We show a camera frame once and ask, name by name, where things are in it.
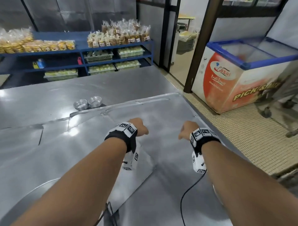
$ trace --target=wrist strap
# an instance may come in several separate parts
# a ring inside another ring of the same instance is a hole
[[[116,137],[123,140],[126,144],[126,153],[136,151],[136,136],[138,134],[137,128],[128,122],[118,124],[115,128],[111,129],[105,137],[105,140],[111,137]]]
[[[190,134],[190,143],[193,147],[196,157],[202,154],[203,144],[210,141],[220,142],[219,137],[211,129],[198,128]]]

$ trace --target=hand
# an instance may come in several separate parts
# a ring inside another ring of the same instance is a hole
[[[138,129],[137,137],[143,136],[144,134],[148,135],[149,131],[146,126],[143,125],[143,120],[140,118],[133,118],[128,121],[129,123],[134,124],[134,126]]]
[[[199,128],[199,125],[192,121],[185,121],[181,128],[181,132],[178,136],[178,139],[181,140],[182,138],[189,140],[189,136],[192,132]]]

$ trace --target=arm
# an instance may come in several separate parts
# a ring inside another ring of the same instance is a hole
[[[197,128],[185,122],[179,139]],[[234,226],[298,225],[298,199],[265,172],[217,141],[205,143],[202,155]]]
[[[140,118],[129,122],[137,127],[137,136],[148,134]],[[111,193],[126,150],[123,140],[108,138],[65,173],[12,226],[93,226]]]

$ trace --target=chest freezer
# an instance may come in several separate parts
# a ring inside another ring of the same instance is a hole
[[[275,92],[298,68],[298,50],[271,38],[207,43],[192,91],[215,112]]]

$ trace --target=steel bowl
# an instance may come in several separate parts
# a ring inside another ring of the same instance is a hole
[[[101,105],[101,97],[95,96],[95,97],[91,97],[88,100],[88,104],[91,108],[96,108],[99,107]]]
[[[87,100],[81,99],[79,101],[74,102],[74,108],[79,111],[86,110],[88,108]]]

